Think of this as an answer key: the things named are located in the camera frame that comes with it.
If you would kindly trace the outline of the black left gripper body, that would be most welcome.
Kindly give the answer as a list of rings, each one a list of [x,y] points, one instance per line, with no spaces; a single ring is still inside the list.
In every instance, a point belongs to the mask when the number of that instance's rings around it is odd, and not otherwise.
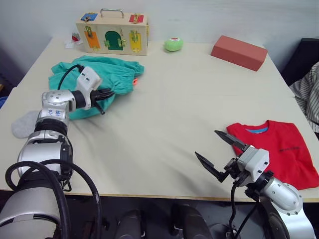
[[[98,100],[98,90],[93,90],[90,94],[90,100],[91,100],[91,108],[95,108],[99,111],[101,115],[105,114],[105,110],[102,109],[102,107],[99,105],[99,102],[102,100]]]

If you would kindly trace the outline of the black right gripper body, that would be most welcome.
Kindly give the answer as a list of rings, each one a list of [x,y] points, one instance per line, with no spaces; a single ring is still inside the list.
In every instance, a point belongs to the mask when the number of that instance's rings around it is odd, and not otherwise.
[[[224,179],[231,177],[238,187],[244,187],[248,184],[249,172],[239,161],[239,156],[232,158],[224,167]]]

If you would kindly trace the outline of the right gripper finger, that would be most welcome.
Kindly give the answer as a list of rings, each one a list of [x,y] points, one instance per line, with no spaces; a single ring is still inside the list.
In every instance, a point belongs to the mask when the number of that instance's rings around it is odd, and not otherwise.
[[[197,159],[200,161],[201,165],[209,172],[211,173],[219,182],[223,182],[229,175],[229,171],[225,172],[219,172],[214,165],[205,157],[203,157],[201,154],[198,152],[194,152]]]
[[[229,145],[239,149],[241,152],[245,152],[248,148],[253,146],[246,144],[244,142],[242,142],[240,139],[238,139],[237,137],[228,134],[226,132],[220,131],[220,130],[215,130],[214,131],[223,141],[225,141],[226,143],[228,143]]]

